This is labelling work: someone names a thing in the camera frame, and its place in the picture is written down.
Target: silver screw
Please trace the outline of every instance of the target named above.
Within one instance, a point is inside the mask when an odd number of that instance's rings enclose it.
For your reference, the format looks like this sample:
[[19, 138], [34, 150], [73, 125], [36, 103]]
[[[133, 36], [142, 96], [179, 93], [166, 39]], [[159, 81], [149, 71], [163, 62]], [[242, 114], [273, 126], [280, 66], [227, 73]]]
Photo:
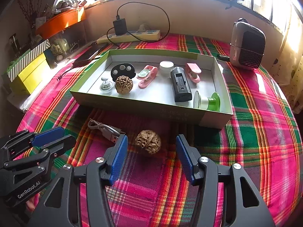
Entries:
[[202, 157], [200, 158], [200, 161], [206, 163], [206, 162], [209, 161], [209, 159], [208, 159], [207, 157], [202, 156]]
[[63, 166], [63, 169], [69, 170], [71, 167], [72, 167], [72, 166], [71, 166], [70, 164], [65, 164], [65, 165]]
[[238, 163], [234, 163], [234, 168], [239, 170], [239, 169], [241, 169], [241, 165]]
[[104, 162], [104, 158], [103, 158], [103, 157], [98, 157], [98, 158], [96, 159], [96, 162], [97, 162], [97, 163], [102, 163], [102, 162]]

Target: black paw-shaped object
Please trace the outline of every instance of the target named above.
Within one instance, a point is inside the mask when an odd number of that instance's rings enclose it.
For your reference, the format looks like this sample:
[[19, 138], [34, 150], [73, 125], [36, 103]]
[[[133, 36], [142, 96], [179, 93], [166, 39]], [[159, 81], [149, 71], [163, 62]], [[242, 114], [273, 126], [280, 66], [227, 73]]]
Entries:
[[111, 70], [111, 77], [113, 78], [113, 81], [116, 82], [117, 78], [120, 76], [127, 76], [130, 79], [134, 78], [136, 76], [134, 66], [129, 63], [122, 63], [113, 67]]

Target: orange box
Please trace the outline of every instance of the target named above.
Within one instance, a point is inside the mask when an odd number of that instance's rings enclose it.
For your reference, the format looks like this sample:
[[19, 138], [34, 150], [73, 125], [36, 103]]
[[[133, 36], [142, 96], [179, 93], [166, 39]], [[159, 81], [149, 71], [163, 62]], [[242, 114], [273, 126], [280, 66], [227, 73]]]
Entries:
[[85, 20], [84, 7], [78, 7], [60, 13], [36, 30], [36, 35], [42, 36], [43, 39], [49, 39], [51, 36], [57, 34], [58, 32], [64, 30], [65, 28], [76, 24], [82, 20]]

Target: plaid tablecloth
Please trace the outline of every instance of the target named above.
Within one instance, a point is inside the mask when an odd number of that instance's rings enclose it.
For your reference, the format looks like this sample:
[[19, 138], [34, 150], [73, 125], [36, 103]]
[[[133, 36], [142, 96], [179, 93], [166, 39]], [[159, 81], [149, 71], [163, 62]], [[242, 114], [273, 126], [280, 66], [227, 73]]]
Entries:
[[[158, 43], [123, 43], [121, 48], [188, 51], [216, 56], [229, 54], [229, 45], [215, 40], [170, 34]], [[19, 129], [41, 132], [62, 126], [77, 138], [75, 147], [55, 160], [52, 176], [65, 163], [88, 164], [102, 156], [112, 143], [101, 132], [89, 130], [89, 118], [122, 128], [129, 139], [128, 154], [119, 180], [107, 189], [116, 226], [188, 226], [197, 187], [186, 181], [176, 155], [175, 138], [183, 133], [202, 155], [216, 163], [240, 163], [260, 190], [276, 224], [282, 224], [302, 196], [302, 142], [288, 103], [275, 81], [260, 67], [244, 71], [222, 63], [234, 115], [221, 131], [79, 106], [70, 93], [85, 72], [75, 69], [59, 82], [55, 76], [35, 100]], [[134, 147], [144, 129], [156, 131], [161, 150], [151, 156]], [[222, 185], [215, 226], [222, 219]], [[37, 204], [38, 196], [32, 199]], [[83, 226], [88, 226], [85, 184], [81, 185]]]

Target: pink plastic clip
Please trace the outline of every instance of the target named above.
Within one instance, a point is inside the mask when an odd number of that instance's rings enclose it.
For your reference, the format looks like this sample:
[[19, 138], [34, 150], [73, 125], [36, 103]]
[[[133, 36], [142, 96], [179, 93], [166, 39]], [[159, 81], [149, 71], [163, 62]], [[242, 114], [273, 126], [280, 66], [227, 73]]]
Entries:
[[201, 69], [197, 66], [196, 63], [186, 63], [185, 72], [191, 81], [194, 83], [200, 82], [200, 77], [198, 74], [201, 73]]
[[157, 76], [158, 68], [155, 66], [147, 65], [138, 75], [137, 79], [141, 79], [142, 81], [139, 82], [139, 88], [144, 89], [146, 88], [153, 79]]

